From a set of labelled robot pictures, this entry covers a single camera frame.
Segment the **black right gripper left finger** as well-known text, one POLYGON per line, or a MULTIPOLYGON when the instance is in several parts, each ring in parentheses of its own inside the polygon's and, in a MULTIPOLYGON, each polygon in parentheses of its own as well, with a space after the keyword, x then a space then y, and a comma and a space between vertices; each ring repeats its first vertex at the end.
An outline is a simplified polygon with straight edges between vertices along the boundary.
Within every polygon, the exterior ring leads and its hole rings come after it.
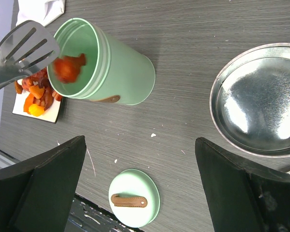
POLYGON ((0 232, 64 231, 86 151, 76 136, 0 169, 0 232))

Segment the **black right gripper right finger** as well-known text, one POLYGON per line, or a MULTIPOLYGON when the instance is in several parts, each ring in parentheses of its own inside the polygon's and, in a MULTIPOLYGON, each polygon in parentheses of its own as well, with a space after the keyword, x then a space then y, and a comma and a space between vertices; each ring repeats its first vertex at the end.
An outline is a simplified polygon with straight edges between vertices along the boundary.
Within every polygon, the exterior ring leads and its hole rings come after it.
POLYGON ((202 137, 195 155, 216 232, 290 232, 290 174, 202 137))

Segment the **white square plate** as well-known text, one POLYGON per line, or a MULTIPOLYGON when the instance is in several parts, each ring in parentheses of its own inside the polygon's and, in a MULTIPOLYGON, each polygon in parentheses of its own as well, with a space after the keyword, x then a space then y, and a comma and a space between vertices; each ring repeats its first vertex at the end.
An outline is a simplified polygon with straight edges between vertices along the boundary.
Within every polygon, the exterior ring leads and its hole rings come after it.
POLYGON ((53 89, 48 79, 43 78, 40 82, 31 82, 29 80, 17 81, 14 85, 16 89, 15 104, 12 113, 21 116, 32 117, 52 123, 56 123, 61 101, 56 101, 52 97, 53 89), (44 114, 41 116, 32 116, 23 111, 24 103, 29 94, 34 95, 34 104, 44 108, 44 114))

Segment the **red orange food piece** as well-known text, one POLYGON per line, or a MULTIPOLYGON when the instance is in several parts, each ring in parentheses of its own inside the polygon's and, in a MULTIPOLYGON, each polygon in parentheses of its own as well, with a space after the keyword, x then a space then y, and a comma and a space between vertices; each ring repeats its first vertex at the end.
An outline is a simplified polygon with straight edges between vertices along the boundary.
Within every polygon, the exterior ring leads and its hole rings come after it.
POLYGON ((53 62, 53 70, 60 82, 64 84, 74 83, 81 72, 81 67, 85 66, 86 62, 84 53, 78 57, 64 56, 53 62))

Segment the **mint green tin canister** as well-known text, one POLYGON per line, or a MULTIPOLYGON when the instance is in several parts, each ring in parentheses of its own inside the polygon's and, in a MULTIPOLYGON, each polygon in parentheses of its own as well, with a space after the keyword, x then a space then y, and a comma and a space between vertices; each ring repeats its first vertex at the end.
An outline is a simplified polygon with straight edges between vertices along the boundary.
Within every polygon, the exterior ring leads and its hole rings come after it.
POLYGON ((53 89, 63 97, 95 102, 136 105, 152 92, 156 72, 148 57, 99 27, 82 18, 63 23, 54 38, 60 47, 60 58, 85 55, 74 83, 60 82, 54 66, 47 67, 53 89))

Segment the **metal serving tongs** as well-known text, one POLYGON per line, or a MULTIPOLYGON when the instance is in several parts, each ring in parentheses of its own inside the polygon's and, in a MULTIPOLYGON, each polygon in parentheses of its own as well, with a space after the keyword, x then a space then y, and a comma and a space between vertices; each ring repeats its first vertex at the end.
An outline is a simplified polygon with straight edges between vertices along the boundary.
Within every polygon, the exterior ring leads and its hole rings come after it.
POLYGON ((51 64, 60 54, 56 39, 40 23, 27 20, 0 42, 0 90, 51 64))

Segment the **white cloth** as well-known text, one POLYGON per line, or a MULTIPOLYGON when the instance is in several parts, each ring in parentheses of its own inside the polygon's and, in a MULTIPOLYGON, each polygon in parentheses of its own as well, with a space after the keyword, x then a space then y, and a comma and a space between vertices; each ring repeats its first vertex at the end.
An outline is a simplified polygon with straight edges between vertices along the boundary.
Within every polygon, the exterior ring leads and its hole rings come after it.
POLYGON ((64 14, 65 2, 65 0, 19 0, 16 26, 27 20, 33 20, 45 27, 64 14))

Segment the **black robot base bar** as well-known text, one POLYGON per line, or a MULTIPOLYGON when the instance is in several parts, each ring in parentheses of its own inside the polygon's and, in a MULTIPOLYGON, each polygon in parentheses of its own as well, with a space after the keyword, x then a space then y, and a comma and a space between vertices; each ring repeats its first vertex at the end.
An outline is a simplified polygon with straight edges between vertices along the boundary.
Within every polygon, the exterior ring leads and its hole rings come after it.
POLYGON ((66 232, 143 232, 121 223, 113 213, 88 199, 75 194, 69 213, 66 232))

